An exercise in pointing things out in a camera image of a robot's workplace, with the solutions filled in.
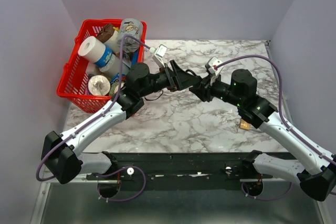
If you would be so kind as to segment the brass padlock with keys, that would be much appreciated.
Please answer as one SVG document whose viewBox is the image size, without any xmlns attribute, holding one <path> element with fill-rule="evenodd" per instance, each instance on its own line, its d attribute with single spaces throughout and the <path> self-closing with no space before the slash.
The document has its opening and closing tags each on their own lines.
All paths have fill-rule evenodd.
<svg viewBox="0 0 336 224">
<path fill-rule="evenodd" d="M 251 129 L 251 125 L 249 123 L 247 123 L 246 121 L 244 121 L 243 119 L 239 119 L 236 121 L 236 126 L 238 129 L 242 129 L 242 130 L 250 130 Z"/>
</svg>

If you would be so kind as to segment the black padlock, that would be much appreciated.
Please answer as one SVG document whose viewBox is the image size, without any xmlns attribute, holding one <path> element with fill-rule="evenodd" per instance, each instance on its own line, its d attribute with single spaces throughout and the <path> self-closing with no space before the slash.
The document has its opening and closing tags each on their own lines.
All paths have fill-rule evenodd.
<svg viewBox="0 0 336 224">
<path fill-rule="evenodd" d="M 193 76 L 196 76 L 196 73 L 193 70 L 191 70 L 191 69 L 187 69 L 187 70 L 185 70 L 185 72 L 190 73 Z"/>
</svg>

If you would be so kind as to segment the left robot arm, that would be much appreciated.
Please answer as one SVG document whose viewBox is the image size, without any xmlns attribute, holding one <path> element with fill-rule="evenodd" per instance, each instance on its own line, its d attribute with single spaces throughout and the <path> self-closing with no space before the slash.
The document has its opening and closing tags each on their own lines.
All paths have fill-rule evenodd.
<svg viewBox="0 0 336 224">
<path fill-rule="evenodd" d="M 109 128 L 134 115 L 144 105 L 144 97 L 157 91 L 185 90 L 201 82 L 201 77 L 181 69 L 172 60 L 158 73 L 151 74 L 145 63 L 134 64 L 124 86 L 105 106 L 67 132 L 51 131 L 45 136 L 41 161 L 53 178 L 66 184 L 82 173 L 99 173 L 104 179 L 116 175 L 116 162 L 108 153 L 83 155 L 85 148 Z"/>
</svg>

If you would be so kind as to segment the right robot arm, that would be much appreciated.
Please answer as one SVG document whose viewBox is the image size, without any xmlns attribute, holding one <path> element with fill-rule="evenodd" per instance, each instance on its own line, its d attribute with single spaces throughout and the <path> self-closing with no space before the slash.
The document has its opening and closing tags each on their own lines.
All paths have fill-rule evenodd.
<svg viewBox="0 0 336 224">
<path fill-rule="evenodd" d="M 266 174 L 299 185 L 311 198 L 324 201 L 335 187 L 335 158 L 302 132 L 282 120 L 279 110 L 267 99 L 257 95 L 257 80 L 246 69 L 235 70 L 230 84 L 217 78 L 201 78 L 189 89 L 200 100 L 209 102 L 218 98 L 234 105 L 243 120 L 271 136 L 294 156 L 294 160 L 272 157 L 253 151 L 250 160 L 241 165 L 242 173 L 249 178 Z"/>
</svg>

